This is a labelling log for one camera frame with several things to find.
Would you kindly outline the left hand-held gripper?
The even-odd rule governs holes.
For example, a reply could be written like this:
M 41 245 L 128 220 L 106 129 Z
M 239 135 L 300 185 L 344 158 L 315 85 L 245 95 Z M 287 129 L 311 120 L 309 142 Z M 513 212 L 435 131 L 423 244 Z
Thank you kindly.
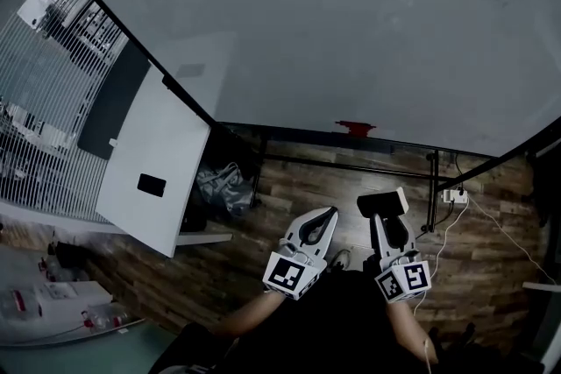
M 296 217 L 285 238 L 271 253 L 264 286 L 292 300 L 299 300 L 320 278 L 327 267 L 325 254 L 337 226 L 335 207 L 313 209 Z

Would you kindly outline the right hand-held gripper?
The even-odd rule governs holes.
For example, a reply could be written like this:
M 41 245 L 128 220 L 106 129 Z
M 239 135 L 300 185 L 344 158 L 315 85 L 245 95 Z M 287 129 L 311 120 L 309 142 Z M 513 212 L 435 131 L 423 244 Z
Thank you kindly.
M 422 260 L 420 251 L 412 250 L 414 237 L 400 216 L 383 219 L 375 214 L 372 218 L 373 248 L 381 259 L 381 273 L 375 281 L 388 304 L 412 299 L 432 287 L 428 262 Z

